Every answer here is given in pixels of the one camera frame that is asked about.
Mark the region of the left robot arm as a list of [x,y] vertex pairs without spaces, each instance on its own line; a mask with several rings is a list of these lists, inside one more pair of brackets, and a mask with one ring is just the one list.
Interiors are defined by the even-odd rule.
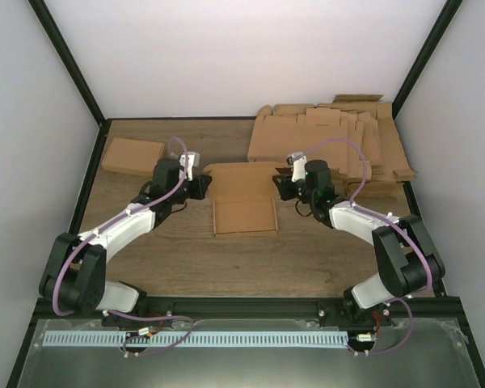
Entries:
[[59,316],[95,310],[120,312],[130,326],[149,317],[142,291],[106,279],[108,262],[131,242],[159,227],[176,205],[203,200],[212,178],[197,174],[200,155],[188,151],[179,158],[162,158],[151,181],[113,218],[80,234],[60,234],[52,247],[39,293]]

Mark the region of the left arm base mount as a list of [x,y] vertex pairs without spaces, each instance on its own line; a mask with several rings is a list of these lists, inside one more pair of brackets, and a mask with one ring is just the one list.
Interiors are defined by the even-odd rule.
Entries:
[[[112,307],[114,310],[118,310],[123,314],[142,318],[156,318],[162,316],[162,313],[156,311],[150,304],[150,299],[146,291],[124,282],[108,282],[106,284],[103,300],[99,304],[99,307],[103,306]],[[114,314],[109,314],[107,317],[103,317],[101,323],[103,327],[118,327],[127,330],[154,325],[156,325],[158,329],[171,326],[169,321],[140,322],[122,318]]]

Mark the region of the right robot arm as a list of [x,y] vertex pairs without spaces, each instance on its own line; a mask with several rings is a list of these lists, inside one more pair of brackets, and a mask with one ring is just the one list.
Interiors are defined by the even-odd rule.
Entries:
[[272,182],[283,201],[309,205],[317,222],[373,247],[377,273],[344,292],[348,323],[360,326],[382,303],[431,288],[444,277],[445,265],[421,217],[380,214],[338,196],[323,160],[279,168]]

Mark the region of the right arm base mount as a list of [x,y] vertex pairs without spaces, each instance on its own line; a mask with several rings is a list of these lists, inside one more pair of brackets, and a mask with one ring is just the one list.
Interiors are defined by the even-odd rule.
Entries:
[[344,291],[342,297],[329,297],[317,302],[319,324],[324,327],[338,327],[340,330],[373,329],[392,325],[378,306],[363,309],[354,300],[351,289]]

